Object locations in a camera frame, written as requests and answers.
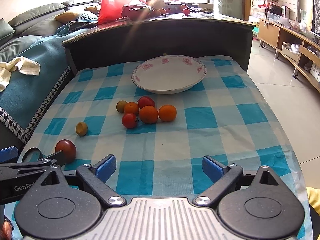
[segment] white bowl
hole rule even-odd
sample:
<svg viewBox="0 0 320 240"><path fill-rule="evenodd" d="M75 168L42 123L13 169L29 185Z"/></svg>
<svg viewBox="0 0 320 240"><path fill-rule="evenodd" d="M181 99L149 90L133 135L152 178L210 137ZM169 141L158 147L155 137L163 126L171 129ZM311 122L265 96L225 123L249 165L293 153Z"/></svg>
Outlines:
<svg viewBox="0 0 320 240"><path fill-rule="evenodd" d="M140 64L132 73L132 81L155 94L175 94L199 83L206 71L205 65L195 58L168 55Z"/></svg>

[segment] drawer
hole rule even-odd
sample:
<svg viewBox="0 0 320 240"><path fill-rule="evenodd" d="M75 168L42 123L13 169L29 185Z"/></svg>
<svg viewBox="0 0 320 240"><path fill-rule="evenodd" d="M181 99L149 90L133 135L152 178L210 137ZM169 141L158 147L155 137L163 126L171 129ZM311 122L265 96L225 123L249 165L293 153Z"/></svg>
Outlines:
<svg viewBox="0 0 320 240"><path fill-rule="evenodd" d="M273 24L266 23L260 20L259 24L259 37L266 43L277 47L280 28Z"/></svg>

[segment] tablecloth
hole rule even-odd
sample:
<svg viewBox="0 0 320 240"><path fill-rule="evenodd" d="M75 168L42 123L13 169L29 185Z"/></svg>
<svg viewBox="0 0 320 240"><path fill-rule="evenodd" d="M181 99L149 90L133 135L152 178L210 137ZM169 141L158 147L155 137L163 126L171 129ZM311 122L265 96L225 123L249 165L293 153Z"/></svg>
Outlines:
<svg viewBox="0 0 320 240"><path fill-rule="evenodd" d="M107 184L128 199L201 193L212 185L202 171L204 155L245 170L268 165L303 204L306 218L298 238L311 240L303 175L276 116L247 73L230 57L199 60L207 68L205 78L172 95L152 94L132 83L132 71L140 62L79 72L39 122L22 155L31 147L49 155L61 139L73 141L77 148L76 160L66 164L65 170L95 164L114 154L117 168ZM144 95L153 98L158 109L174 105L177 118L157 124L140 121L137 128L127 130L116 103L136 102ZM89 127L83 137L75 132L81 121ZM13 207L7 205L6 214L12 215Z"/></svg>

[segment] wooden tv stand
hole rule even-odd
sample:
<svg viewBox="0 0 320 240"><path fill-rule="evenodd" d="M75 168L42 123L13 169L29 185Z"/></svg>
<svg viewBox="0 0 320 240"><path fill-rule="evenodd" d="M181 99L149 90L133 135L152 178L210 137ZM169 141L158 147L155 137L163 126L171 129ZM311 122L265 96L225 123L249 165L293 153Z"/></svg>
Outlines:
<svg viewBox="0 0 320 240"><path fill-rule="evenodd" d="M296 33L286 27L265 19L260 20L258 38L260 39L260 47L262 47L263 43L265 42L276 50L274 58L278 59L280 53L290 61L290 63L295 67L295 70L292 74L294 78L298 79L297 76L300 72L318 90L318 92L320 92L319 82L304 69L304 65L310 60L320 66L320 58L306 49L309 46L313 46L316 49L320 50L319 44L309 40L302 34ZM296 44L300 43L301 46L299 48L299 51L301 53L298 61L294 61L281 52L283 42Z"/></svg>

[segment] red plastic bag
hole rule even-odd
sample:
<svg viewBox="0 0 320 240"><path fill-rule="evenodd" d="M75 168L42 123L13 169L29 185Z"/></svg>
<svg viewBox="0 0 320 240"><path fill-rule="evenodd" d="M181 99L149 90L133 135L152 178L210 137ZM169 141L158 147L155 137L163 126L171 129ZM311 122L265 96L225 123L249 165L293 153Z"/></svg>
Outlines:
<svg viewBox="0 0 320 240"><path fill-rule="evenodd" d="M144 0L102 0L98 25L121 18L122 7L125 4L146 5Z"/></svg>

